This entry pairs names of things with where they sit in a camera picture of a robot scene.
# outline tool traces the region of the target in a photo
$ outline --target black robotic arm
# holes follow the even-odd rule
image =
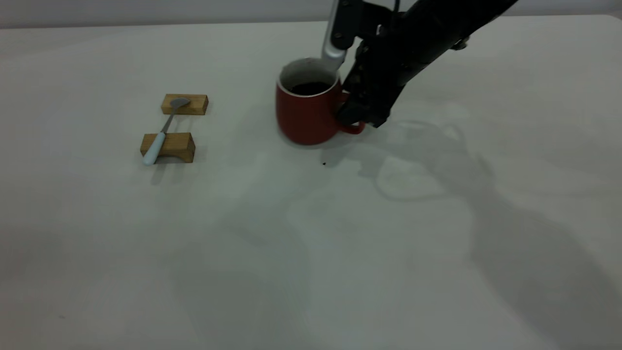
[[[410,79],[449,49],[463,49],[473,32],[517,0],[418,0],[407,12],[362,0],[335,0],[322,57],[336,70],[362,38],[344,81],[350,97],[337,114],[344,125],[381,126]]]

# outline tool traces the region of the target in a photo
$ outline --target table surface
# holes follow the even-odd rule
[[[622,22],[502,17],[304,148],[324,30],[0,31],[0,348],[622,349]],[[195,162],[145,167],[166,93]]]

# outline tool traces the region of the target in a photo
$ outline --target wooden block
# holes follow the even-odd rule
[[[190,103],[180,107],[177,110],[177,114],[181,115],[205,115],[207,105],[210,102],[207,95],[178,95],[174,93],[168,93],[164,97],[162,102],[162,113],[170,114],[173,108],[170,106],[170,102],[176,98],[185,97],[190,100]]]
[[[151,147],[157,134],[145,134],[142,138],[141,153],[144,156],[145,153]],[[158,157],[178,157],[186,163],[192,163],[194,161],[195,152],[194,140],[190,133],[171,133],[166,134],[162,149],[157,155]]]

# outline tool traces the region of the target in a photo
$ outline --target white spoon handle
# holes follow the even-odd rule
[[[149,147],[149,150],[147,151],[147,153],[145,153],[145,156],[142,158],[142,163],[145,164],[146,166],[153,165],[156,162],[157,155],[160,154],[160,149],[162,148],[162,144],[164,143],[166,134],[159,133],[155,138],[156,139],[151,144],[151,147]]]

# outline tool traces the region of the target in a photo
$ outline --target dark liquid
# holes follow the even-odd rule
[[[293,88],[289,89],[289,91],[291,93],[295,93],[296,95],[310,96],[310,95],[317,95],[318,93],[323,93],[329,88],[330,88],[330,85],[327,83],[311,82],[311,83],[304,83],[304,84],[296,85]]]

